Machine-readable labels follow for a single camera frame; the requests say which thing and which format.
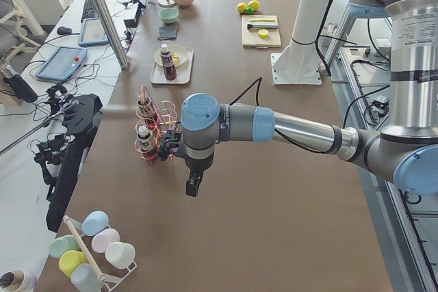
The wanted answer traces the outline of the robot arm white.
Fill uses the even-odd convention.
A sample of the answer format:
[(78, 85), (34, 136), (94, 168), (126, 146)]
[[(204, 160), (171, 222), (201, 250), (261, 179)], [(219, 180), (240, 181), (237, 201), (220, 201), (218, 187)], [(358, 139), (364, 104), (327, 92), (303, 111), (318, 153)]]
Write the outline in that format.
[(291, 41), (275, 62), (277, 70), (302, 71), (314, 54), (328, 68), (328, 60), (318, 49), (318, 40), (333, 0), (300, 0)]

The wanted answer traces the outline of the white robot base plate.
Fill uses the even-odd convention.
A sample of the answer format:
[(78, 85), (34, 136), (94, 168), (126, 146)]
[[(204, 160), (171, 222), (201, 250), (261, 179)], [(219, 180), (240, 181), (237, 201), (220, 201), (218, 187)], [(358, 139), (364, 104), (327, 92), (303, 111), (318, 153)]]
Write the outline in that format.
[(272, 80), (275, 85), (321, 85), (320, 59), (314, 53), (298, 55), (271, 53)]

